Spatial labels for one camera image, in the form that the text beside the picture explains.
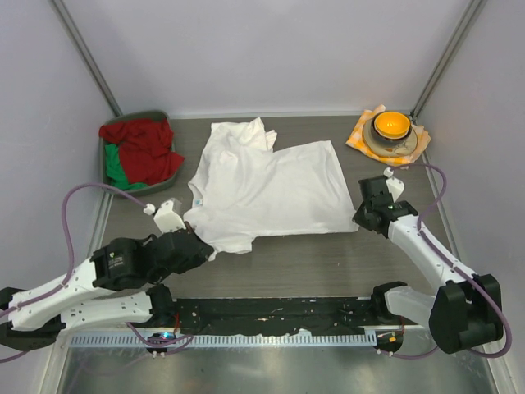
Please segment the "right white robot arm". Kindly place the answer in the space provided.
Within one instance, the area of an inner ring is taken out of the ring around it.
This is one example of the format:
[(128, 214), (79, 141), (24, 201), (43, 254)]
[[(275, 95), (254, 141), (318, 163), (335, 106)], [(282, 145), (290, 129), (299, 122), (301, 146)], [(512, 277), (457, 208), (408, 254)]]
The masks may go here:
[(398, 199), (401, 181), (381, 175), (359, 181), (359, 188), (363, 201), (354, 221), (397, 245), (436, 292), (383, 285), (381, 297), (370, 304), (373, 319), (388, 324), (401, 316), (419, 324), (447, 354), (500, 340), (504, 324), (497, 279), (461, 263), (428, 231), (415, 208)]

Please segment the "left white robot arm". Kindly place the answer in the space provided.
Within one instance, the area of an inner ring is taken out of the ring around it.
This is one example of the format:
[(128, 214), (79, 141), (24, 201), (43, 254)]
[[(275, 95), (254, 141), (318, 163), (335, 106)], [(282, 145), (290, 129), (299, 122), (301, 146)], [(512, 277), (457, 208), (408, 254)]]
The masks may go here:
[(137, 323), (168, 326), (175, 302), (162, 284), (207, 262), (213, 248), (181, 229), (145, 239), (117, 238), (63, 275), (37, 288), (1, 291), (1, 343), (29, 352), (70, 332)]

